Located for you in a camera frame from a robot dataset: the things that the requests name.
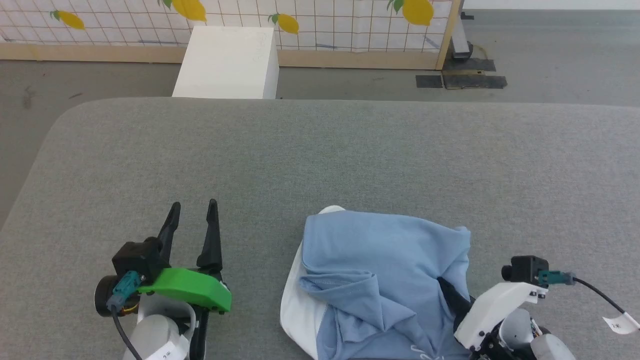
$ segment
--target folded blue garment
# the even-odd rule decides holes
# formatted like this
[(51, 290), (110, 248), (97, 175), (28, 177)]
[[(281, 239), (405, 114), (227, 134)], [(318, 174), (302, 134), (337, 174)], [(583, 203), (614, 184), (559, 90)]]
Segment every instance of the folded blue garment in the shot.
[(466, 360), (437, 277), (468, 299), (470, 233), (401, 215), (307, 218), (300, 286), (327, 302), (318, 360)]

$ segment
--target concrete floor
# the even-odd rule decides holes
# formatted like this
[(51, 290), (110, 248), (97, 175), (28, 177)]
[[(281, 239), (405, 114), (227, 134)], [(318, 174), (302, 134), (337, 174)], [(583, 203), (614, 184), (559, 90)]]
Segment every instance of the concrete floor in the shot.
[[(282, 68), (278, 97), (635, 106), (640, 13), (468, 12), (504, 90), (418, 89), (409, 70)], [(484, 57), (476, 51), (474, 57)], [(82, 102), (171, 96), (179, 65), (0, 61), (0, 227), (53, 122)]]

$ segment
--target yellow lemon print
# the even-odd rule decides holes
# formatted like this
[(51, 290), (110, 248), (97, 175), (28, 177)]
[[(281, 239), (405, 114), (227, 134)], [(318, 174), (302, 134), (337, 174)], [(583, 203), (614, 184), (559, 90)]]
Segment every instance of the yellow lemon print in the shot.
[(82, 22), (82, 20), (72, 13), (56, 10), (53, 12), (49, 12), (49, 16), (55, 17), (58, 21), (62, 20), (62, 22), (64, 22), (70, 28), (84, 30), (84, 23)]
[(167, 9), (170, 9), (171, 3), (173, 3), (175, 11), (189, 20), (207, 21), (206, 11), (200, 0), (162, 0), (162, 2)]
[(300, 29), (298, 21), (285, 13), (275, 13), (273, 15), (269, 15), (267, 21), (269, 20), (273, 21), (273, 24), (279, 22), (280, 29), (283, 29), (284, 31), (291, 34), (298, 34), (298, 29)]
[(429, 26), (433, 18), (433, 5), (429, 0), (389, 0), (387, 9), (391, 4), (396, 13), (402, 8), (404, 18), (413, 25)]

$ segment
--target gray fabric tabletop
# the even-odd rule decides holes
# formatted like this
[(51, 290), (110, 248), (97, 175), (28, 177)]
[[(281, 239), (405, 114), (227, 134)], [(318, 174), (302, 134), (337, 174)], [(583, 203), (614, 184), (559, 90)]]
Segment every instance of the gray fabric tabletop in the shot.
[[(640, 317), (640, 110), (558, 104), (112, 99), (55, 123), (0, 233), (0, 359), (119, 359), (93, 309), (126, 241), (182, 203), (174, 266), (194, 266), (220, 207), (232, 312), (208, 359), (306, 359), (280, 297), (305, 217), (325, 206), (399, 213), (472, 233), (468, 285), (511, 256), (573, 270)], [(556, 286), (529, 308), (577, 359), (635, 359), (613, 308)], [(131, 333), (134, 318), (123, 319)]]

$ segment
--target wooden frame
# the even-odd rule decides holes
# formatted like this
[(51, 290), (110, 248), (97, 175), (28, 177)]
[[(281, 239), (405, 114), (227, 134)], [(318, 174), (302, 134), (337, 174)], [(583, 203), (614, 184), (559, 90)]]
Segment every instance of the wooden frame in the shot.
[[(279, 50), (278, 62), (282, 67), (441, 70), (458, 20), (459, 7), (460, 0), (453, 0), (439, 53)], [(185, 51), (184, 47), (0, 43), (0, 60), (182, 63)]]

